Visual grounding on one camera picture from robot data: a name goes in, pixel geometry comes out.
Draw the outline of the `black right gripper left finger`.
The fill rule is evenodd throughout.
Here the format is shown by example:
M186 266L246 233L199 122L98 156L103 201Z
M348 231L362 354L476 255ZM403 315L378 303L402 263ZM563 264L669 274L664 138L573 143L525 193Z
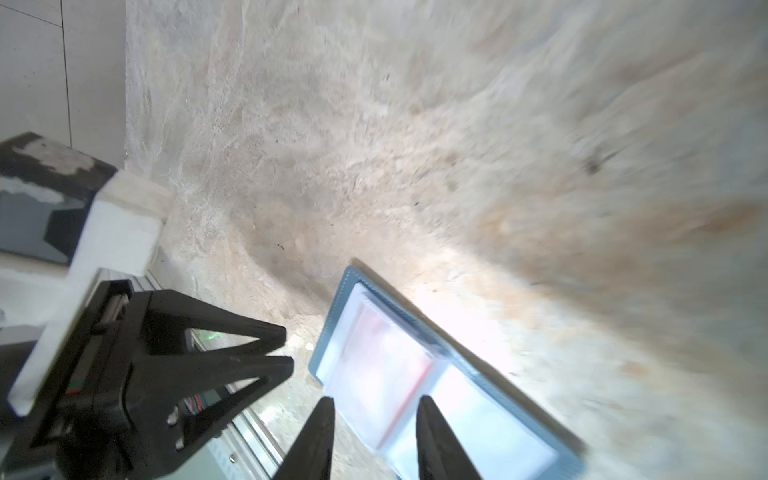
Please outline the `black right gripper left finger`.
M314 407L273 480L329 480L335 438L335 404L322 397Z

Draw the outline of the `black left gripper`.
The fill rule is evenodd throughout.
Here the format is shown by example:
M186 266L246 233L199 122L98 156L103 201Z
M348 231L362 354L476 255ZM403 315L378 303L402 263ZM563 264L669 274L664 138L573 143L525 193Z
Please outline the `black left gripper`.
M181 355L189 353L190 330L253 341L224 348L237 355ZM150 479L173 473L290 378L292 358L263 356L286 339L281 325L177 291L103 281L12 436L1 476Z

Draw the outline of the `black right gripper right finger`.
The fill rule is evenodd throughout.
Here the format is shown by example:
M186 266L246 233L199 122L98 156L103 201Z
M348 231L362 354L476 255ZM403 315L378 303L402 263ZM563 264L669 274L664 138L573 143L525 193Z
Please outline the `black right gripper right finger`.
M481 479L447 420L427 395L418 404L416 445L421 480Z

